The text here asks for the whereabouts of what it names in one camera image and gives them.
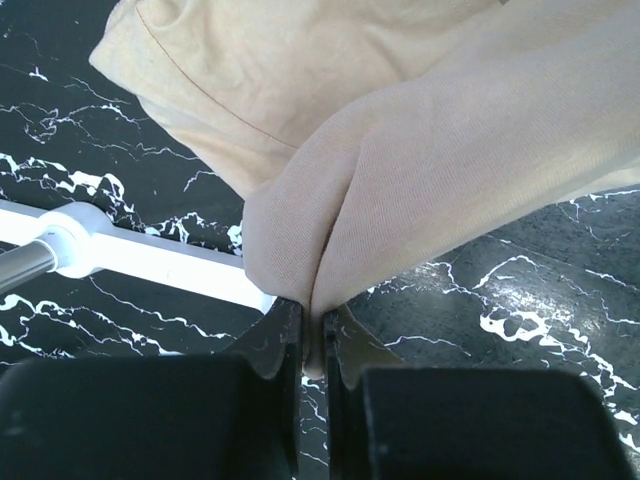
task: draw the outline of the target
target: metal rod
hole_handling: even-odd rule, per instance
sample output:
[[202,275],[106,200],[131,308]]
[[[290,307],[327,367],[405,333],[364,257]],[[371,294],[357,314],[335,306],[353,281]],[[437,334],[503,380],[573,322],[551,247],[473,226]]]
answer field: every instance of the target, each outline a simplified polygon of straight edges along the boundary
[[0,255],[0,294],[51,271],[53,254],[41,243],[28,243]]

